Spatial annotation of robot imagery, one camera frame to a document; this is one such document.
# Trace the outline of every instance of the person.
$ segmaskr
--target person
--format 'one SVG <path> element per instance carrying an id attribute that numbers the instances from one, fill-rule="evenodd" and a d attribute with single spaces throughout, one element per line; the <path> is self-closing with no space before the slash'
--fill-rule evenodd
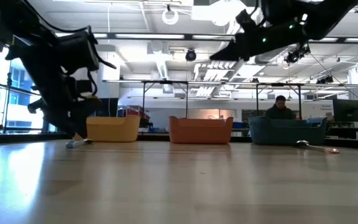
<path id="1" fill-rule="evenodd" d="M 285 106 L 285 101 L 284 96 L 276 97 L 275 104 L 266 111 L 265 116 L 270 119 L 295 119 L 295 114 Z"/>

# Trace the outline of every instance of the camera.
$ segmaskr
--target camera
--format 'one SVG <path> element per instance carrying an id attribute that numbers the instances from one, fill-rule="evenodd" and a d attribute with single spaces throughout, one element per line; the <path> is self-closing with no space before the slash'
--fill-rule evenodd
<path id="1" fill-rule="evenodd" d="M 186 53 L 186 61 L 194 62 L 197 58 L 197 54 L 194 49 L 188 49 Z"/>

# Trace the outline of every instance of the computer monitor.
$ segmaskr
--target computer monitor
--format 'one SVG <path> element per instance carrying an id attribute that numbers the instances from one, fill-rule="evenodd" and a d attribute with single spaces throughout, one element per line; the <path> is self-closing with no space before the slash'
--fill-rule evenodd
<path id="1" fill-rule="evenodd" d="M 358 122 L 358 100 L 333 100 L 334 120 Z"/>

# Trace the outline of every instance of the plastic tub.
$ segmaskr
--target plastic tub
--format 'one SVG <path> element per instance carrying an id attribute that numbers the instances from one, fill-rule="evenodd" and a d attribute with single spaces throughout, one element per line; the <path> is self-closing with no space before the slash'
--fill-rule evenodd
<path id="1" fill-rule="evenodd" d="M 312 145 L 324 144 L 327 118 L 280 120 L 256 117 L 248 120 L 252 142 L 256 144 L 292 146 L 299 140 Z"/>

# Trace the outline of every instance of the spoon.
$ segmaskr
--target spoon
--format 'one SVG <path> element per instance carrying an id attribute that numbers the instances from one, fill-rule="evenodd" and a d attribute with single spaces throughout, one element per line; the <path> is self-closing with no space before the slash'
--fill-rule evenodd
<path id="1" fill-rule="evenodd" d="M 333 154 L 340 153 L 339 149 L 334 149 L 334 148 L 330 148 L 330 147 L 322 147 L 322 146 L 312 146 L 308 141 L 305 141 L 305 140 L 297 141 L 295 143 L 295 146 L 296 147 L 312 147 L 312 148 L 320 149 L 320 150 L 323 150 L 323 151 L 326 151 L 329 153 L 333 153 Z"/>

